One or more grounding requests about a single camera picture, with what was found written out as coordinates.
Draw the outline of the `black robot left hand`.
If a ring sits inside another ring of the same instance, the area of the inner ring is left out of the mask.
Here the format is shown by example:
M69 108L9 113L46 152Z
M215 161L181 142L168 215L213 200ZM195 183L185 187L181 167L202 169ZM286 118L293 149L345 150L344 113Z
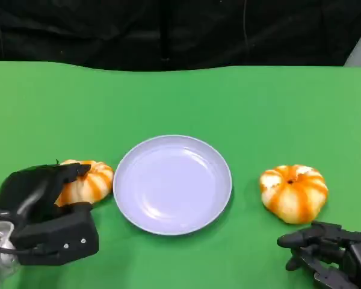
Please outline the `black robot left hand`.
M84 207L88 202L77 205L58 206L55 202L65 185L84 176L89 164L45 164L11 173L0 186L0 221L14 226L25 226L53 220Z

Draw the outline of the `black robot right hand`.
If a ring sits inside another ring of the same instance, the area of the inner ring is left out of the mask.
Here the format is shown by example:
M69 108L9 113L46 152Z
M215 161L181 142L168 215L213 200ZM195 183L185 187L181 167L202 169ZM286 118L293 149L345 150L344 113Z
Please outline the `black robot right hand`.
M277 245L292 254L285 269L304 268L317 288L361 288L361 232L313 221L279 237Z

